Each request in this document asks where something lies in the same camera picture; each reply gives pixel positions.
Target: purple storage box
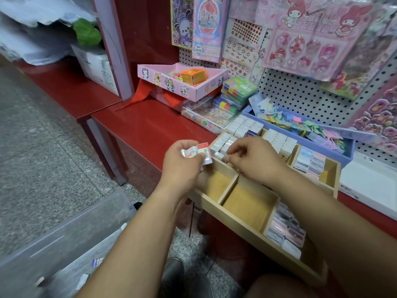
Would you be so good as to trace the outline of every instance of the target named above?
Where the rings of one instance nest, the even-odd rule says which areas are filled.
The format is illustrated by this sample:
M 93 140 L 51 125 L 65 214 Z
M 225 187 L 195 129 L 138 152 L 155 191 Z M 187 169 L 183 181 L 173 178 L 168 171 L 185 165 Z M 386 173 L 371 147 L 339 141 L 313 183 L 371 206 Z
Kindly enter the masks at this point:
M 288 111 L 286 110 L 284 107 L 279 107 L 283 113 L 290 113 L 296 117 L 300 117 L 302 119 L 302 121 L 306 121 L 306 120 L 310 120 L 314 123 L 318 123 L 318 121 L 314 121 L 312 119 L 307 118 L 304 115 L 299 115 L 296 112 L 293 111 Z M 351 160 L 353 160 L 353 154 L 354 154 L 354 150 L 356 149 L 356 142 L 355 140 L 352 139 L 344 139 L 344 143 L 346 145 L 346 151 L 345 153 L 342 155 L 340 153 L 338 153 L 337 151 L 334 150 L 330 150 L 327 149 L 326 147 L 323 147 L 319 144 L 314 143 L 313 141 L 305 138 L 305 137 L 301 137 L 298 136 L 296 134 L 291 133 L 290 131 L 287 131 L 281 127 L 278 127 L 274 124 L 271 124 L 270 122 L 264 121 L 260 118 L 257 118 L 254 115 L 254 111 L 252 110 L 251 106 L 247 106 L 242 112 L 241 114 L 243 114 L 245 117 L 251 118 L 255 121 L 258 121 L 260 123 L 264 124 L 264 128 L 265 129 L 273 129 L 275 131 L 278 131 L 281 134 L 287 135 L 288 137 L 294 138 L 296 140 L 298 140 L 298 144 L 307 147 L 308 149 L 311 149 L 315 152 L 320 153 L 321 155 L 325 155 L 326 157 L 338 161 L 341 164 L 341 167 L 345 167 L 347 164 L 350 163 Z

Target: stack of erasers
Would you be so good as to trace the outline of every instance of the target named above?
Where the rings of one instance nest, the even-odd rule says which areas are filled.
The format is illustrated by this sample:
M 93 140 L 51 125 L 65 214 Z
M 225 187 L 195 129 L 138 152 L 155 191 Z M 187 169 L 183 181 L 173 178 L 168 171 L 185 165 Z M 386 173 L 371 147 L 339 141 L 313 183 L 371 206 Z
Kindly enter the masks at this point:
M 211 152 L 208 143 L 201 143 L 196 146 L 192 146 L 189 149 L 181 149 L 181 153 L 185 158 L 192 158 L 198 153 L 204 153 L 205 159 L 202 165 L 200 166 L 200 171 L 203 170 L 203 165 L 212 163 Z
M 271 146 L 273 146 L 277 154 L 279 154 L 284 161 L 288 160 L 289 156 L 294 151 L 295 145 L 298 143 L 296 139 L 290 138 L 273 129 L 266 131 L 262 138 L 270 142 Z
M 234 137 L 228 133 L 223 133 L 220 135 L 214 144 L 211 146 L 211 154 L 218 160 L 225 162 L 226 152 L 229 147 L 237 140 L 237 137 Z
M 270 240 L 281 246 L 285 251 L 300 259 L 300 248 L 305 243 L 306 231 L 288 209 L 287 205 L 280 203 L 271 222 L 270 228 L 265 232 Z
M 261 133 L 263 125 L 251 118 L 240 115 L 226 127 L 226 132 L 237 138 L 257 136 Z
M 294 168 L 304 172 L 309 178 L 319 180 L 324 171 L 325 156 L 302 146 Z

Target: gray shoe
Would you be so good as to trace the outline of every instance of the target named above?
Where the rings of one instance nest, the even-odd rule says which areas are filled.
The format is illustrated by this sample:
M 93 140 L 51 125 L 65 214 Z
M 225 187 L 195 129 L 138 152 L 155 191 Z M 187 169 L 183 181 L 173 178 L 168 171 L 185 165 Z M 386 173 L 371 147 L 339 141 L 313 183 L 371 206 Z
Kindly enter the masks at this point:
M 178 258 L 168 258 L 161 278 L 158 297 L 180 297 L 183 289 L 183 273 L 183 262 Z
M 188 281 L 187 298 L 214 298 L 210 281 L 205 276 L 196 276 Z

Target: white cardboard box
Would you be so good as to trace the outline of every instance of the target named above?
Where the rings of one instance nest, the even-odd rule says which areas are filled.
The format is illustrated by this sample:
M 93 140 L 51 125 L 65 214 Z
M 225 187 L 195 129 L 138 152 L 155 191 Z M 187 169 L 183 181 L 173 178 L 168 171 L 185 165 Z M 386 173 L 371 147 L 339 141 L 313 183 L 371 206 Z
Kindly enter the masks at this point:
M 397 169 L 355 152 L 340 184 L 341 192 L 397 220 Z
M 106 51 L 99 47 L 77 45 L 72 45 L 72 49 L 84 75 L 119 96 Z

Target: orange box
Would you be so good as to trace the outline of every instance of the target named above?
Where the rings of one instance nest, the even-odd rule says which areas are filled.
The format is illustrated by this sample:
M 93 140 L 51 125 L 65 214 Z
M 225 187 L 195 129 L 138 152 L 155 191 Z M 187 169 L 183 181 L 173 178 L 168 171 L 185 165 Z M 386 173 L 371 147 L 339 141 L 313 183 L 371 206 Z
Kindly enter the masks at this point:
M 195 86 L 207 80 L 207 71 L 198 68 L 192 68 L 181 72 L 181 78 L 184 83 Z

